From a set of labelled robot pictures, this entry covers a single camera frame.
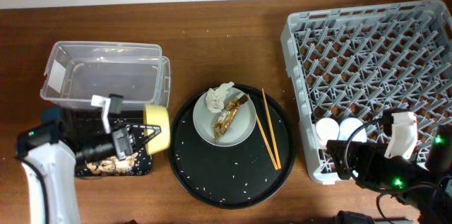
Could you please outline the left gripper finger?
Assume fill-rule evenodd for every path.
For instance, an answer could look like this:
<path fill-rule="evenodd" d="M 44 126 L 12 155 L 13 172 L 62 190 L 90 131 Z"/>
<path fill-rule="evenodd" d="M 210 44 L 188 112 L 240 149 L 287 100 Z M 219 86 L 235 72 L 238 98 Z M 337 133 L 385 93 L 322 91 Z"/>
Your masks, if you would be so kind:
<path fill-rule="evenodd" d="M 162 150 L 162 143 L 160 142 L 161 134 L 161 131 L 154 131 L 147 136 L 135 138 L 132 149 L 135 151 L 144 149 L 147 155 L 160 152 Z"/>
<path fill-rule="evenodd" d="M 152 125 L 152 124 L 133 124 L 133 123 L 127 123 L 127 128 L 130 129 L 141 129 L 143 130 L 144 134 L 146 136 L 157 136 L 162 132 L 162 128 L 159 125 Z"/>

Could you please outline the yellow bowl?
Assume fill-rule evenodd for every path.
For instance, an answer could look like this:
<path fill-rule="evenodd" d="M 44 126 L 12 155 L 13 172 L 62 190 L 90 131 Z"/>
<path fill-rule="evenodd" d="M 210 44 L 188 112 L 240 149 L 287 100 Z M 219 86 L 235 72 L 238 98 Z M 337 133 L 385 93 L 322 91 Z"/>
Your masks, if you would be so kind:
<path fill-rule="evenodd" d="M 150 140 L 145 144 L 146 153 L 152 155 L 170 146 L 170 119 L 165 107 L 146 104 L 143 110 L 143 123 L 149 126 L 145 136 Z"/>

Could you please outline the food scraps pile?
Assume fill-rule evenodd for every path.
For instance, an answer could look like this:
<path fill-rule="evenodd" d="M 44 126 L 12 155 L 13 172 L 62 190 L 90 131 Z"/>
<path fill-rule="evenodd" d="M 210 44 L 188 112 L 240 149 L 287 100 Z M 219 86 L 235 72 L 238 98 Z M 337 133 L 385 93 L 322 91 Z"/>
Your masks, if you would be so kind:
<path fill-rule="evenodd" d="M 112 156 L 101 160 L 100 162 L 88 163 L 86 170 L 91 171 L 95 176 L 119 176 L 130 175 L 132 168 L 135 166 L 138 154 L 127 156 L 124 160 L 119 160 L 116 156 Z"/>

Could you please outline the blue cup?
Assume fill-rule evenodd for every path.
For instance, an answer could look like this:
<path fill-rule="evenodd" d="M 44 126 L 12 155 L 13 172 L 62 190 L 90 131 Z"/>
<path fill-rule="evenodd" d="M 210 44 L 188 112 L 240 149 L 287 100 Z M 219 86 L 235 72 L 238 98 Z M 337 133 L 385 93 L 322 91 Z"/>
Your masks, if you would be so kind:
<path fill-rule="evenodd" d="M 339 126 L 339 134 L 338 134 L 338 140 L 339 141 L 346 141 L 349 139 L 351 134 L 358 129 L 361 125 L 363 125 L 363 122 L 357 118 L 349 117 L 344 119 Z M 364 129 L 360 130 L 357 135 L 353 138 L 353 141 L 367 142 L 367 134 Z"/>

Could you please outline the pink cup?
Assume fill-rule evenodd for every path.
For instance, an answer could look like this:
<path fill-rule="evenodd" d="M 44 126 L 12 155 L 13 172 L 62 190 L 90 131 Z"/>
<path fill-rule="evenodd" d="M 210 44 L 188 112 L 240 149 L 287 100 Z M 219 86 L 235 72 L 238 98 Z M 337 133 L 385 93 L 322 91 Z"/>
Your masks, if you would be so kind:
<path fill-rule="evenodd" d="M 321 149 L 326 149 L 328 141 L 336 141 L 339 136 L 339 124 L 329 117 L 318 120 L 315 130 Z"/>

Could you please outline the gold foil wrapper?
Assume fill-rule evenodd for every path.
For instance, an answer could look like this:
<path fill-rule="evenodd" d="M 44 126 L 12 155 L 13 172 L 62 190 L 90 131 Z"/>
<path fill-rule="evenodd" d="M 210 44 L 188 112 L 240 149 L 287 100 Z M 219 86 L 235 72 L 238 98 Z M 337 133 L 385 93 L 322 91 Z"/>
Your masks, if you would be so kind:
<path fill-rule="evenodd" d="M 213 125 L 214 142 L 219 141 L 220 138 L 225 135 L 237 114 L 238 109 L 246 103 L 248 99 L 246 94 L 238 94 L 226 104 Z"/>

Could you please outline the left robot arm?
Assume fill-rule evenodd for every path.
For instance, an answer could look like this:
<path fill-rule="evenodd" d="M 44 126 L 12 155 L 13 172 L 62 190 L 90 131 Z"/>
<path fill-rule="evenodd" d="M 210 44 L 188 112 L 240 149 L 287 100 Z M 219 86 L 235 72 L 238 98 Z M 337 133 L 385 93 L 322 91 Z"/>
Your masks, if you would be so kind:
<path fill-rule="evenodd" d="M 18 136 L 16 158 L 28 178 L 32 223 L 79 223 L 76 178 L 141 176 L 170 144 L 167 109 L 103 113 L 53 107 L 42 125 Z"/>

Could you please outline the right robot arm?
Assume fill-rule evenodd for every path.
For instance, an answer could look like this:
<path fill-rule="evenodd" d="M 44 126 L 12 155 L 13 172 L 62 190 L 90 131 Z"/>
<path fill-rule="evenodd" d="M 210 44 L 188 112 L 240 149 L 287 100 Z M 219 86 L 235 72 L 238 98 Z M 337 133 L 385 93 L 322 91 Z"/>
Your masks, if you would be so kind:
<path fill-rule="evenodd" d="M 425 167 L 397 156 L 385 158 L 384 143 L 329 141 L 326 145 L 340 179 L 397 198 L 420 211 L 421 223 L 451 222 L 451 126 L 441 125 Z"/>

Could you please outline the grey plate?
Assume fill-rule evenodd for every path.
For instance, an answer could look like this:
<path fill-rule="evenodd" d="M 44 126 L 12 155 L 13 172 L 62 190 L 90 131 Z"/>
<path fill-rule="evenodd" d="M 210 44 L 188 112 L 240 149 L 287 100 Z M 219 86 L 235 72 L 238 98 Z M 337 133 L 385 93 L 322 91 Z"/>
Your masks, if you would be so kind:
<path fill-rule="evenodd" d="M 206 104 L 207 93 L 196 101 L 193 111 L 194 127 L 198 135 L 207 143 L 219 147 L 236 146 L 245 141 L 256 125 L 256 109 L 249 98 L 238 110 L 226 133 L 217 141 L 213 126 L 220 113 L 212 113 Z"/>

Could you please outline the crumpled white napkin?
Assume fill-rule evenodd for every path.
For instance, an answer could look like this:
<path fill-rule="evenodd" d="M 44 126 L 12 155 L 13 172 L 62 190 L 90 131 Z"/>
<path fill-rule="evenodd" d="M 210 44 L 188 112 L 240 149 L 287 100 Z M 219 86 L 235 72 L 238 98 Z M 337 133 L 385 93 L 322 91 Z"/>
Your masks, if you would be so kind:
<path fill-rule="evenodd" d="M 211 113 L 219 113 L 225 107 L 228 90 L 234 86 L 233 82 L 222 83 L 218 88 L 210 88 L 206 93 L 206 105 Z"/>

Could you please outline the clear plastic bin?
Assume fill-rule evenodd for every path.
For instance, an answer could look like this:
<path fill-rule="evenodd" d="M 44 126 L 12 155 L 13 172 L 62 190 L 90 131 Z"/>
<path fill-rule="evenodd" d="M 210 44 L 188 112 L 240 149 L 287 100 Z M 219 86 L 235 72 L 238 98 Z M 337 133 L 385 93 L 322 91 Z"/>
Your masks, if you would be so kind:
<path fill-rule="evenodd" d="M 169 105 L 170 61 L 156 44 L 59 41 L 44 76 L 40 97 L 73 110 L 92 110 L 93 95 L 110 94 L 123 96 L 128 111 Z"/>

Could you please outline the round black tray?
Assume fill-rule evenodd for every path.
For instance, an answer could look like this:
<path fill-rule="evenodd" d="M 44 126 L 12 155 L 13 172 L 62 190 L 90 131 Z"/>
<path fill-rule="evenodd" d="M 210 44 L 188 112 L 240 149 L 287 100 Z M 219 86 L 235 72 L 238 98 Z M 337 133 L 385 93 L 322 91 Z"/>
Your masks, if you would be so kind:
<path fill-rule="evenodd" d="M 246 85 L 238 88 L 255 104 L 274 154 L 261 91 Z M 281 163 L 281 169 L 275 170 L 258 127 L 236 146 L 219 147 L 204 141 L 193 121 L 199 98 L 192 97 L 172 123 L 169 163 L 179 183 L 194 198 L 218 208 L 246 208 L 272 197 L 285 183 L 296 156 L 294 129 L 284 109 L 266 95 Z"/>

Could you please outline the wooden chopstick left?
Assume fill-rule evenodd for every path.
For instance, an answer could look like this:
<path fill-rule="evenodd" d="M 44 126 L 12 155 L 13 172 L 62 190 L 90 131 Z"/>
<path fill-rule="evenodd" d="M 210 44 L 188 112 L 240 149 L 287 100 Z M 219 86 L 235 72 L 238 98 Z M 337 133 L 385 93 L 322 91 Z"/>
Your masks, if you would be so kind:
<path fill-rule="evenodd" d="M 263 101 L 264 101 L 265 111 L 266 111 L 266 114 L 267 114 L 267 116 L 268 116 L 268 118 L 269 118 L 268 103 L 267 103 L 267 101 L 266 101 L 266 97 L 265 97 L 265 92 L 264 92 L 264 91 L 262 91 L 262 95 L 263 95 Z M 257 122 L 257 124 L 258 124 L 259 131 L 261 132 L 261 136 L 262 136 L 262 138 L 263 138 L 264 145 L 265 145 L 265 147 L 266 147 L 266 149 L 267 149 L 267 151 L 268 151 L 268 154 L 269 154 L 270 160 L 271 160 L 271 162 L 272 162 L 272 164 L 273 164 L 273 167 L 274 167 L 275 170 L 279 170 L 280 167 L 279 167 L 279 165 L 277 164 L 277 161 L 275 160 L 275 157 L 274 157 L 273 152 L 272 152 L 272 150 L 271 150 L 271 148 L 270 148 L 268 139 L 267 139 L 267 137 L 266 137 L 266 133 L 265 133 L 265 131 L 263 130 L 263 126 L 262 126 L 261 120 L 260 120 L 260 118 L 259 118 L 259 116 L 258 116 L 257 114 L 256 114 L 256 122 Z"/>

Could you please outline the wooden chopstick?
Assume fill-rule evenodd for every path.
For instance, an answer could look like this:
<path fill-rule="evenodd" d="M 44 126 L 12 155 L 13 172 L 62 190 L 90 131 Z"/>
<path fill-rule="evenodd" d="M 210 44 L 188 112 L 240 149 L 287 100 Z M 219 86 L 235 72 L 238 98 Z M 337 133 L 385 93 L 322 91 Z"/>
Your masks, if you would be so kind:
<path fill-rule="evenodd" d="M 268 126 L 270 129 L 270 136 L 271 136 L 271 140 L 272 140 L 272 144 L 273 144 L 275 163 L 277 165 L 277 170 L 280 170 L 281 169 L 280 156 L 279 156 L 278 145 L 276 143 L 276 137 L 275 137 L 275 133 L 274 133 L 274 129 L 273 129 L 273 123 L 272 123 L 271 116 L 270 116 L 270 110 L 269 110 L 268 102 L 266 99 L 266 93 L 263 88 L 261 89 L 261 92 L 262 92 L 263 101 L 264 101 L 264 105 L 265 105 L 265 109 L 266 109 L 266 116 L 267 116 Z"/>
<path fill-rule="evenodd" d="M 269 118 L 268 103 L 267 103 L 267 101 L 266 101 L 266 97 L 265 97 L 265 92 L 264 92 L 264 91 L 262 91 L 262 95 L 263 95 L 263 101 L 264 101 L 265 111 L 266 111 L 266 114 L 267 114 L 267 116 L 268 116 L 268 118 Z M 266 147 L 266 149 L 267 149 L 267 151 L 268 151 L 268 154 L 269 154 L 270 160 L 271 160 L 271 162 L 272 162 L 272 164 L 273 164 L 273 167 L 274 167 L 275 170 L 279 170 L 280 167 L 279 167 L 279 165 L 277 164 L 277 161 L 275 160 L 275 157 L 274 157 L 273 152 L 272 152 L 272 150 L 271 150 L 271 148 L 270 148 L 268 139 L 267 139 L 267 137 L 266 137 L 266 133 L 265 133 L 265 131 L 263 130 L 263 126 L 262 126 L 261 120 L 260 120 L 260 118 L 259 118 L 259 116 L 258 116 L 257 114 L 256 114 L 256 122 L 257 122 L 257 124 L 258 124 L 259 131 L 261 132 L 261 136 L 262 136 L 262 138 L 263 138 L 264 145 L 265 145 L 265 147 Z"/>

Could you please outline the wooden chopstick right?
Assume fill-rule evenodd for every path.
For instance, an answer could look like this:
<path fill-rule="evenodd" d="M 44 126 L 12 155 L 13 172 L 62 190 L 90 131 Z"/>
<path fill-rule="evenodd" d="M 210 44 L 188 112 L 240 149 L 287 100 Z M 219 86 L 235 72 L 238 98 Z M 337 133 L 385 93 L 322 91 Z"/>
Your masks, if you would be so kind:
<path fill-rule="evenodd" d="M 270 136 L 271 136 L 271 140 L 272 140 L 272 144 L 273 144 L 275 163 L 277 165 L 277 170 L 280 170 L 281 169 L 280 156 L 279 156 L 278 145 L 276 143 L 276 137 L 275 137 L 275 133 L 274 133 L 274 129 L 273 129 L 273 123 L 272 123 L 271 116 L 270 116 L 270 110 L 269 110 L 268 102 L 266 99 L 266 93 L 263 88 L 261 89 L 261 92 L 262 92 L 263 101 L 264 101 L 264 105 L 265 105 L 265 109 L 266 109 L 266 116 L 267 116 L 268 126 L 270 129 Z"/>

